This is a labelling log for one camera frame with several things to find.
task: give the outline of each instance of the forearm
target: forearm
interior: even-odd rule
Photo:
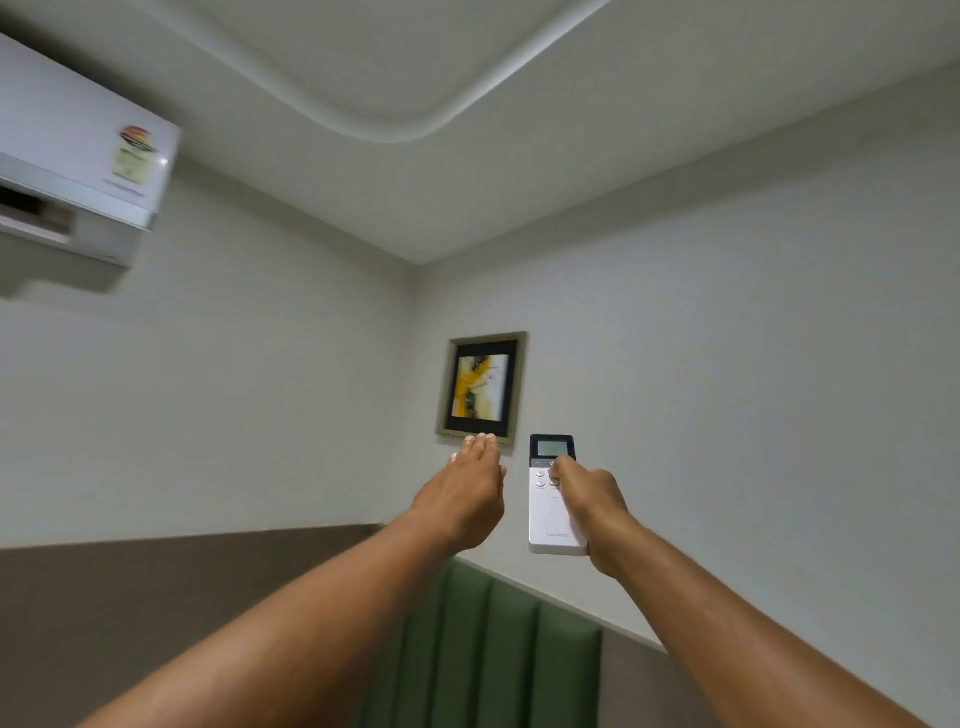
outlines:
[[[614,576],[725,725],[923,726],[627,519],[609,531]]]
[[[410,512],[310,571],[114,702],[84,728],[343,725],[372,655],[453,554]]]

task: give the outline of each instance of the air conditioner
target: air conditioner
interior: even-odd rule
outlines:
[[[0,35],[0,231],[129,268],[179,143],[170,122]]]

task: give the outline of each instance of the remote control display screen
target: remote control display screen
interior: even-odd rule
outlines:
[[[540,440],[537,450],[540,457],[559,457],[570,454],[566,451],[566,443],[563,440]]]

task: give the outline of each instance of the white remote control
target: white remote control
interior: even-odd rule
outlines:
[[[577,457],[570,435],[530,436],[530,550],[586,556],[587,539],[566,510],[560,483],[550,479],[550,468],[561,455]]]

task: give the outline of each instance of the false ceiling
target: false ceiling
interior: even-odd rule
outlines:
[[[190,156],[417,263],[960,57],[957,0],[0,0],[0,20],[179,123]]]

